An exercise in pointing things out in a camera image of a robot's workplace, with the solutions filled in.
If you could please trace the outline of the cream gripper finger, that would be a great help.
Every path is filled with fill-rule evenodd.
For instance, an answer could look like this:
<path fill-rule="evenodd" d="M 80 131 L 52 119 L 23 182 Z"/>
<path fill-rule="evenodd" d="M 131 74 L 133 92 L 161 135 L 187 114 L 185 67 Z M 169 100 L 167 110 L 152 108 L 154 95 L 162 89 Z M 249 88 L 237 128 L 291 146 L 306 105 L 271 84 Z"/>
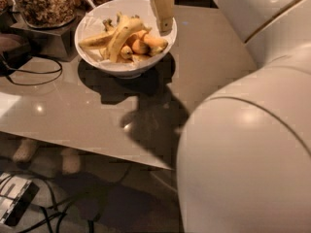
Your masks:
<path fill-rule="evenodd" d="M 168 32 L 173 25 L 173 7 L 175 0 L 150 0 L 156 23 L 160 32 Z"/>

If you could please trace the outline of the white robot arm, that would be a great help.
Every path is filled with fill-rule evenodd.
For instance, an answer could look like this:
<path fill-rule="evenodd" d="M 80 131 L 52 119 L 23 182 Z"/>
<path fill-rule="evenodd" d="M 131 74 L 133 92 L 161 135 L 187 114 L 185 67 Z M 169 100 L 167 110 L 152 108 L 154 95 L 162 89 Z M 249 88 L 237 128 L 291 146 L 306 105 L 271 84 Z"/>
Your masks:
<path fill-rule="evenodd" d="M 185 233 L 311 233 L 311 0 L 214 2 L 258 69 L 185 124 Z"/>

